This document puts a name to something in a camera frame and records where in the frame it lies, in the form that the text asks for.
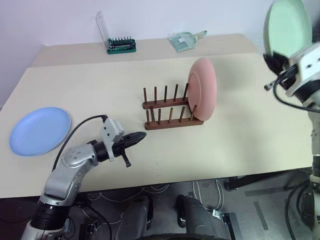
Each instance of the green plate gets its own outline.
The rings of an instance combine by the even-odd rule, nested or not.
[[[286,57],[312,44],[312,23],[301,0],[278,0],[264,22],[264,48]]]

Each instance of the wooden peg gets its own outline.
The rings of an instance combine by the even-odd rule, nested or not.
[[[146,124],[150,125],[149,110],[145,110],[145,112],[146,112]]]
[[[153,107],[151,107],[150,108],[150,112],[151,112],[151,121],[155,121],[155,113],[154,113],[154,108]]]
[[[180,119],[179,119],[179,122],[181,123],[181,121],[182,121],[182,117],[184,116],[184,112],[185,112],[185,106],[183,106],[182,107],[182,109],[181,109],[181,114],[180,114]]]
[[[161,123],[161,108],[158,109],[158,124]]]
[[[170,115],[169,115],[169,123],[171,122],[171,119],[172,119],[172,112],[174,111],[174,108],[171,107],[170,108]]]
[[[178,92],[178,84],[176,84],[176,85],[175,85],[173,101],[176,101],[176,98],[177,98],[177,92]]]
[[[164,102],[166,103],[167,102],[167,90],[168,90],[168,86],[166,85],[164,87]]]
[[[186,83],[185,89],[184,89],[184,94],[183,94],[183,100],[186,99],[186,95],[187,95],[187,91],[188,91],[188,86],[189,86],[189,83]]]
[[[154,104],[157,104],[157,87],[154,87]]]
[[[194,118],[196,110],[197,110],[197,105],[194,105],[192,113],[191,113],[190,121],[192,121],[192,119]]]
[[[144,94],[144,102],[146,103],[147,102],[147,91],[146,91],[145,87],[143,88],[143,94]]]

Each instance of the beige tabletop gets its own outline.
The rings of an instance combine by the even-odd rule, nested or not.
[[[31,67],[0,112],[0,198],[40,195],[58,148],[36,157],[13,154],[8,140],[14,125],[42,107],[59,107],[72,127],[92,115],[120,121],[125,133],[144,131],[143,88],[148,98],[168,85],[168,97],[187,82],[199,57]],[[311,124],[305,112],[278,103],[264,84],[275,79],[256,53],[209,56],[217,76],[217,106],[200,126],[146,131],[127,149],[132,166],[118,157],[92,169],[82,191],[98,191],[282,171],[312,163]],[[174,108],[174,116],[180,114]],[[162,109],[162,119],[169,109]],[[86,123],[67,147],[101,140],[102,122]]]

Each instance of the floor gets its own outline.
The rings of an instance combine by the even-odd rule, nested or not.
[[[280,187],[283,187],[288,182],[291,185],[300,183],[306,178],[307,174],[305,172],[294,170],[265,181],[241,187],[237,190],[224,190],[224,204],[221,211],[223,213],[236,214],[242,237],[245,240],[288,240],[290,236],[285,223],[285,201],[288,197],[288,192],[281,190]],[[219,179],[220,183],[223,183],[223,181],[226,181],[226,179]],[[208,208],[213,208],[218,203],[215,180],[200,180],[198,183],[203,204]],[[145,187],[144,189],[154,192],[150,187]],[[141,187],[135,187],[109,190],[103,192],[103,194],[113,200],[123,200],[136,195],[141,190]],[[192,182],[172,183],[164,192],[158,194],[151,194],[146,191],[141,193],[141,195],[150,196],[153,199],[154,217],[151,228],[146,232],[147,235],[185,233],[185,228],[180,228],[177,225],[177,214],[174,208],[176,197],[180,194],[193,196]],[[199,196],[196,184],[195,194]],[[98,196],[98,193],[90,195],[92,199],[96,199]],[[293,196],[289,208],[289,219],[294,234],[296,239],[311,239],[311,231],[300,221],[296,211],[296,196]],[[92,206],[103,214],[109,222],[113,223],[111,226],[113,233],[115,233],[119,225],[118,222],[121,219],[121,214],[128,207],[129,202],[112,202],[99,197],[92,201]],[[32,199],[0,199],[0,239],[20,239],[27,221],[13,224],[5,223],[3,220],[22,220],[31,216],[36,207],[37,203],[35,200],[32,201]],[[87,214],[91,218],[96,218],[89,210]],[[70,216],[76,226],[75,234],[70,239],[77,240],[79,225],[91,223],[92,220],[85,216],[80,208],[76,207],[71,209]],[[228,228],[214,217],[211,220],[218,237],[230,239]]]

